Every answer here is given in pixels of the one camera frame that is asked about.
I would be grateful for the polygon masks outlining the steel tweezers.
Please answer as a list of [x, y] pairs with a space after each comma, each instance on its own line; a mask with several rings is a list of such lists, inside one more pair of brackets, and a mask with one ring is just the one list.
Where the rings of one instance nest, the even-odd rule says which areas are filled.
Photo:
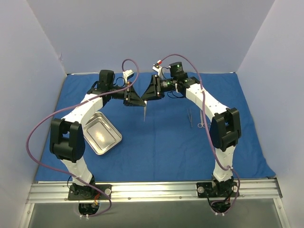
[[144, 107], [144, 112], [143, 112], [143, 121], [145, 122], [146, 119], [146, 113], [147, 113], [147, 101], [144, 101], [145, 107]]
[[190, 108], [187, 108], [187, 114], [188, 114], [188, 118], [189, 118], [190, 125], [191, 125], [191, 128], [192, 128], [193, 127], [193, 121], [192, 121], [192, 113], [191, 113]]

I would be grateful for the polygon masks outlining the stainless steel instrument tray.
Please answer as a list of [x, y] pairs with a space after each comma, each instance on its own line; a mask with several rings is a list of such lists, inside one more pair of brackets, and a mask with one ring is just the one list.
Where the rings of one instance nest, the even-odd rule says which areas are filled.
[[97, 155], [103, 155], [122, 140], [121, 133], [102, 112], [96, 112], [84, 126], [84, 137]]

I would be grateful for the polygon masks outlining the blue surgical cloth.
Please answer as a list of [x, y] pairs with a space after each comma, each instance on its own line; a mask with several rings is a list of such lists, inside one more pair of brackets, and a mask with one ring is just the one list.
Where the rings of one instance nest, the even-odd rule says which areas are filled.
[[[254, 121], [235, 73], [202, 74], [207, 91], [240, 113], [241, 138], [233, 167], [243, 179], [274, 177], [257, 137]], [[193, 127], [187, 114], [191, 109]], [[198, 181], [209, 180], [214, 156], [206, 132], [198, 128], [199, 108], [185, 98], [165, 97], [144, 107], [125, 106], [112, 99], [102, 113], [122, 134], [122, 140], [104, 155], [85, 147], [84, 159], [97, 181]]]

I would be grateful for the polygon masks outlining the steel surgical scissors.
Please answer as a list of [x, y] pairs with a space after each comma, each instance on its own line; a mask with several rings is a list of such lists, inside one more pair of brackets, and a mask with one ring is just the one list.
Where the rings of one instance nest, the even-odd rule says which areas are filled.
[[199, 111], [199, 117], [200, 117], [200, 122], [197, 124], [197, 127], [198, 128], [210, 128], [211, 127], [211, 124], [208, 123], [208, 124], [205, 124], [204, 123], [204, 119], [203, 119], [203, 112], [202, 110]]

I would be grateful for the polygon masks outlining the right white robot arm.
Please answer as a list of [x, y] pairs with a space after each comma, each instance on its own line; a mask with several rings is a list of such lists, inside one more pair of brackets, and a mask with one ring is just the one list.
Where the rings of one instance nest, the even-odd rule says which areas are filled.
[[216, 196], [228, 191], [226, 181], [233, 176], [233, 154], [241, 137], [240, 115], [236, 108], [228, 108], [214, 98], [195, 77], [189, 77], [183, 70], [181, 62], [168, 66], [170, 78], [163, 74], [162, 61], [153, 65], [149, 86], [142, 95], [142, 100], [151, 101], [164, 98], [166, 92], [176, 91], [192, 101], [200, 109], [201, 125], [210, 121], [206, 132], [215, 157], [215, 168], [211, 190]]

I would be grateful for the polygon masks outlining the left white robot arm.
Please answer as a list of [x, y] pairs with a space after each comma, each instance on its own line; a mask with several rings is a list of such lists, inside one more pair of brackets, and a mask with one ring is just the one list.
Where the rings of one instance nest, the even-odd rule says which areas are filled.
[[86, 144], [83, 127], [111, 99], [122, 100], [125, 106], [146, 106], [129, 81], [133, 75], [132, 70], [123, 71], [124, 85], [117, 86], [114, 84], [114, 72], [101, 70], [98, 81], [87, 91], [81, 103], [63, 118], [55, 118], [51, 122], [50, 152], [67, 167], [73, 183], [80, 186], [78, 192], [84, 199], [91, 199], [96, 187], [84, 160]]

